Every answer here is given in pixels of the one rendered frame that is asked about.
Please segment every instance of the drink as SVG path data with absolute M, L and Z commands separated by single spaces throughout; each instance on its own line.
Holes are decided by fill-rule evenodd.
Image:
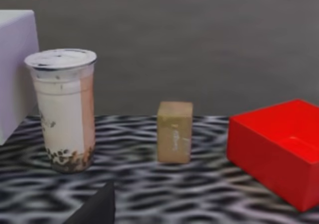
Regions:
M 90 166 L 95 147 L 93 73 L 96 54 L 57 49 L 25 59 L 37 93 L 45 148 L 63 173 Z

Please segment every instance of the black and white patterned cloth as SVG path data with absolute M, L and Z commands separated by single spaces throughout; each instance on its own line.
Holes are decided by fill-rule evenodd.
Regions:
M 317 224 L 225 157 L 225 117 L 195 117 L 192 160 L 156 162 L 155 116 L 96 117 L 94 164 L 50 169 L 38 117 L 0 147 L 0 224 L 61 224 L 110 180 L 116 224 Z

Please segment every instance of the gray background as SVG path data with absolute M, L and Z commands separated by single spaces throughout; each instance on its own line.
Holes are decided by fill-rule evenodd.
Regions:
M 319 0 L 0 0 L 36 12 L 42 50 L 98 53 L 96 114 L 154 114 L 162 100 L 235 114 L 319 104 Z

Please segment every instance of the white box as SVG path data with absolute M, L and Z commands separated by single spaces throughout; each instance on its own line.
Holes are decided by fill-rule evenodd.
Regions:
M 0 145 L 36 104 L 23 60 L 38 51 L 34 12 L 0 10 Z

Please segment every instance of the table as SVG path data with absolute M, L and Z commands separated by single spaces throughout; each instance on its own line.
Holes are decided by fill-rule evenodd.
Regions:
M 39 125 L 27 118 L 0 147 L 0 224 L 63 223 L 111 180 L 116 224 L 319 223 L 318 207 L 299 213 L 225 158 L 226 117 L 194 118 L 192 161 L 181 165 L 156 162 L 155 116 L 98 116 L 94 164 L 73 175 L 50 169 Z

